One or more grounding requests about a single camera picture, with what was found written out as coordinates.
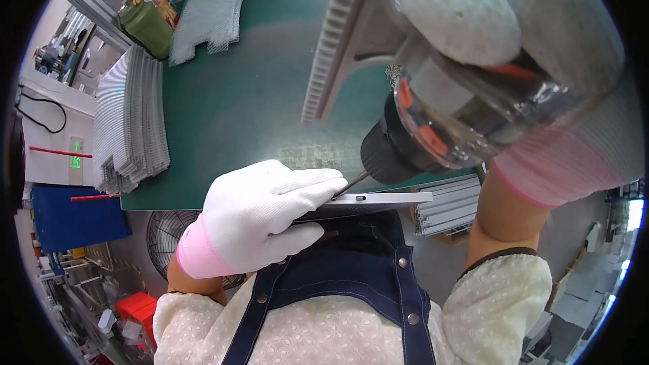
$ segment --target industrial fan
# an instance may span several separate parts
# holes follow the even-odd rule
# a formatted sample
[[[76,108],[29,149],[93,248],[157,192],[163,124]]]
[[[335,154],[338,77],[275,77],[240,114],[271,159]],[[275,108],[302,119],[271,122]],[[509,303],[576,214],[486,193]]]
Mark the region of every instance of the industrial fan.
[[[160,276],[167,279],[167,267],[181,239],[183,232],[194,223],[200,210],[155,211],[147,226],[147,250],[151,263]],[[223,277],[223,288],[239,286],[245,280],[245,274]]]

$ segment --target white glove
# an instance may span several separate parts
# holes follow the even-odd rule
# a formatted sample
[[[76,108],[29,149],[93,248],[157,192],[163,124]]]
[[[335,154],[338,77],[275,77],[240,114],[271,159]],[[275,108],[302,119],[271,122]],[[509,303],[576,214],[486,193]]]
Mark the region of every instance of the white glove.
[[[293,171],[274,159],[221,175],[178,243],[178,264],[202,279],[257,271],[295,255],[325,231],[318,223],[288,229],[293,220],[346,184],[338,170]]]

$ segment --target pink glove cuff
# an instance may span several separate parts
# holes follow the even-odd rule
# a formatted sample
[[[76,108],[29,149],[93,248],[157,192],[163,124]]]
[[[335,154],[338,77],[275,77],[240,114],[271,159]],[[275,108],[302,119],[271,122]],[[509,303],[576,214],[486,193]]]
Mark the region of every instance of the pink glove cuff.
[[[491,160],[509,188],[536,205],[556,207],[624,184],[587,136],[544,129]]]
[[[185,230],[176,248],[176,260],[183,272],[194,279],[207,279],[233,275],[236,272],[216,252],[205,225],[205,217],[199,218]]]

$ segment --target metal profile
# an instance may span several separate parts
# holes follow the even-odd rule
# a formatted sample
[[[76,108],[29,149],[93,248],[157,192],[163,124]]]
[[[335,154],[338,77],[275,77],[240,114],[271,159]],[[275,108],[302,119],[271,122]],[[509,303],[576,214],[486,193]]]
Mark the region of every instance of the metal profile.
[[[346,193],[329,200],[317,210],[306,213],[294,222],[367,215],[380,211],[413,207],[433,200],[428,192],[415,193]]]
[[[122,52],[126,52],[133,42],[116,24],[116,13],[103,0],[67,0],[77,11],[89,18],[99,28],[113,37],[113,42]]]
[[[431,193],[433,201],[415,207],[417,235],[453,234],[471,228],[480,194],[477,175],[448,179],[421,190]]]

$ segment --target orange marking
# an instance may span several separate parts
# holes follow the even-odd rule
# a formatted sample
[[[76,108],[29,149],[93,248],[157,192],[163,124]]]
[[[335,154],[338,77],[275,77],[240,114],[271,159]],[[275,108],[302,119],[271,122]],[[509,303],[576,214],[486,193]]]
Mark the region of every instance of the orange marking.
[[[510,75],[515,77],[522,77],[524,79],[533,79],[539,77],[534,72],[521,68],[518,65],[514,64],[503,64],[497,65],[496,67],[482,67],[483,69],[490,70],[491,72],[497,72],[503,75]]]
[[[412,93],[410,92],[408,80],[405,77],[399,80],[399,103],[406,109],[412,105]]]
[[[426,144],[433,149],[434,152],[444,155],[449,151],[449,147],[447,147],[447,145],[439,139],[437,134],[435,134],[430,126],[419,126],[419,134],[424,139]]]

